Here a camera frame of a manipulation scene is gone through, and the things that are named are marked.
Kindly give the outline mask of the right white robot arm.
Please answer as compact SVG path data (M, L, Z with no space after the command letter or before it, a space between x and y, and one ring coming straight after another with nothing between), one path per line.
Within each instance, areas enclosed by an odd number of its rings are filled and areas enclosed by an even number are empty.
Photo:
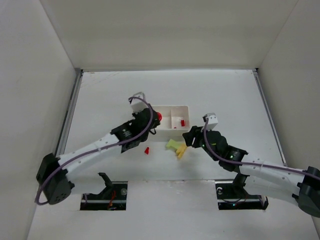
M261 195L286 201L306 214L320 216L320 171L272 165L231 146L220 132L193 126L183 133L185 144L203 149L221 168L236 173L233 188L239 194Z

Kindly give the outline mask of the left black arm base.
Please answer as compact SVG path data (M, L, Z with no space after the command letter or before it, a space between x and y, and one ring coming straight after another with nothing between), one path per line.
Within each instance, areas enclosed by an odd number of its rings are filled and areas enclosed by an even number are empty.
M127 208L128 182L111 181L104 172L99 172L98 175L104 181L104 188L97 194L83 194L79 210L125 211Z

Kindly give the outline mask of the green lego brick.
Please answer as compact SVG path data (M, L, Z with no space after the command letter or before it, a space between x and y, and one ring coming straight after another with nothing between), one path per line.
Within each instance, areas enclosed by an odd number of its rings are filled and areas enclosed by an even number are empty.
M180 147L181 147L182 143L175 141L173 139L170 139L167 144L166 144L166 148L167 149L172 149L174 151L177 151Z

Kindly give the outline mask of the red round lego piece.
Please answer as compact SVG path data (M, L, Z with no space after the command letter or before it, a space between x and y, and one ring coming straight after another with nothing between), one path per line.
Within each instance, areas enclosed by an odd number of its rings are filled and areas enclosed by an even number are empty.
M157 112L157 117L158 117L158 120L161 122L163 117L160 112Z

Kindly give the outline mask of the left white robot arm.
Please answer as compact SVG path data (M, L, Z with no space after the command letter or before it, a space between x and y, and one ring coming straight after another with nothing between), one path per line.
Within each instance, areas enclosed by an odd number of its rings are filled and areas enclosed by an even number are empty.
M152 108L133 113L133 119L111 130L99 140L73 152L45 155L36 174L39 184L35 203L55 205L64 201L75 189L76 176L94 164L137 147L150 134L156 134L160 115Z

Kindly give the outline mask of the red lego cone piece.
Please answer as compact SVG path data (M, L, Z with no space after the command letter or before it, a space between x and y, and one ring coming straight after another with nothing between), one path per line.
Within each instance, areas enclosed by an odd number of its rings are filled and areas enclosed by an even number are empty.
M150 148L147 147L147 148L144 150L144 153L145 153L146 155L148 155L148 154L150 153Z

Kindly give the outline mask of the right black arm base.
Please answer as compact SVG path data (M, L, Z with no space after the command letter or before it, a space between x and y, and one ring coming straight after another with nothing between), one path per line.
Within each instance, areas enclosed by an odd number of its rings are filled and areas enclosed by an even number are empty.
M220 211L266 210L269 201L266 196L249 194L245 189L246 175L238 173L233 180L215 182L217 206Z

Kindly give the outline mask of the yellow lego piece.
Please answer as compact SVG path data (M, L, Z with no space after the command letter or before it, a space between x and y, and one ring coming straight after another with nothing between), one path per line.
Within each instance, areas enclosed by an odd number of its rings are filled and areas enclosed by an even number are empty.
M187 146L185 144L181 144L177 150L175 151L178 159L181 159L187 150Z

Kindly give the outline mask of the small red lego brick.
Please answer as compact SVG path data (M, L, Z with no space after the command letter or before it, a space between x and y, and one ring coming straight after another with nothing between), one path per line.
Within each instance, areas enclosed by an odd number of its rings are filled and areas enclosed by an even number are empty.
M182 127L184 127L186 125L186 122L184 120L181 120L180 124L181 124Z

